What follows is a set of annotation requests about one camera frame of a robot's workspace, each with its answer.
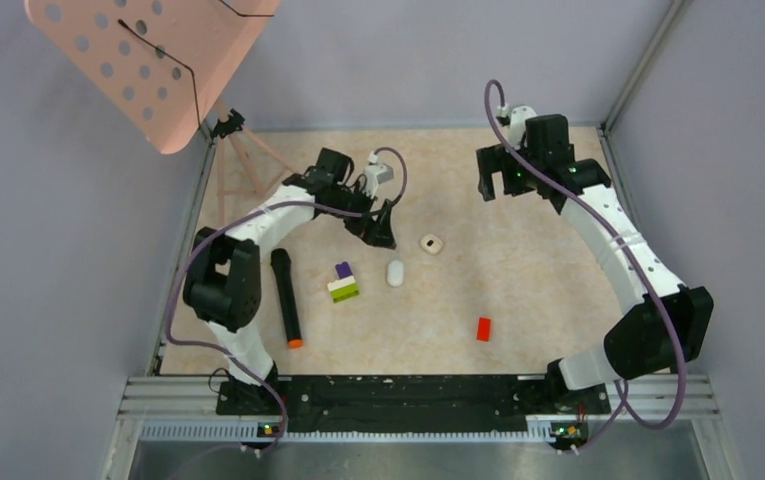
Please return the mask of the white earbud case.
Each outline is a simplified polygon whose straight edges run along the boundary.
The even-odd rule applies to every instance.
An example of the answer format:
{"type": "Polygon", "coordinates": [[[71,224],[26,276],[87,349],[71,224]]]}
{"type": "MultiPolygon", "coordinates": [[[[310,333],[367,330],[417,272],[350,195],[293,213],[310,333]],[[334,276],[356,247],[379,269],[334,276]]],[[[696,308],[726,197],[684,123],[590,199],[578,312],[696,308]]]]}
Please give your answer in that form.
{"type": "Polygon", "coordinates": [[[391,260],[386,267],[386,283],[393,288],[403,285],[405,280],[405,266],[399,259],[391,260]]]}

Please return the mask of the beige earbud case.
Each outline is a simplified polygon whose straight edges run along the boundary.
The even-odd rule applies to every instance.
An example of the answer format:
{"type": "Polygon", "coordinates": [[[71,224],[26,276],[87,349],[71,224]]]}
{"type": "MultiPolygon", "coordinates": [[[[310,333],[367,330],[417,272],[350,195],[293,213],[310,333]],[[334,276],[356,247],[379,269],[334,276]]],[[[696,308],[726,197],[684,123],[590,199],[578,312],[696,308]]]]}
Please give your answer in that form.
{"type": "Polygon", "coordinates": [[[424,235],[421,238],[419,245],[430,255],[438,255],[444,248],[444,242],[434,234],[424,235]]]}

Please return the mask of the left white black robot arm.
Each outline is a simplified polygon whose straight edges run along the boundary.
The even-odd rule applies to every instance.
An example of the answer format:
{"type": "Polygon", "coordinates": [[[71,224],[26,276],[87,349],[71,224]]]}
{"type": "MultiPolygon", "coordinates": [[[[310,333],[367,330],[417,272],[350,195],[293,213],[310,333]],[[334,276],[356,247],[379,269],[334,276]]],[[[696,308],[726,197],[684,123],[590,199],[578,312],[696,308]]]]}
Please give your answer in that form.
{"type": "Polygon", "coordinates": [[[393,250],[391,215],[398,198],[377,200],[395,177],[374,150],[353,183],[353,160],[323,148],[314,165],[285,178],[272,196],[239,223],[201,229],[186,266],[182,300],[204,321],[227,357],[230,378],[243,384],[241,401],[255,413],[277,404],[278,386],[267,379],[276,368],[254,323],[261,305],[263,257],[295,229],[322,214],[342,220],[364,244],[393,250]]]}

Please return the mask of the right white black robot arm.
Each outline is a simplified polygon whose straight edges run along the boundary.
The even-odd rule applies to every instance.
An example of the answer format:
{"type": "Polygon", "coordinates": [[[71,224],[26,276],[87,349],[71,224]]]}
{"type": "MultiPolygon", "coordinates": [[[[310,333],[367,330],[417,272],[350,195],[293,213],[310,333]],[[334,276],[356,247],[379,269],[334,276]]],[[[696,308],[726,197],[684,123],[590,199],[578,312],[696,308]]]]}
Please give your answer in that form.
{"type": "Polygon", "coordinates": [[[576,158],[566,117],[521,106],[501,108],[494,121],[503,142],[476,152],[483,199],[495,199],[493,176],[500,173],[504,194],[535,192],[548,201],[591,251],[622,313],[594,346],[548,365],[547,404],[570,412],[585,389],[676,369],[679,357],[695,360],[714,308],[710,292],[689,286],[653,252],[602,165],[576,158]]]}

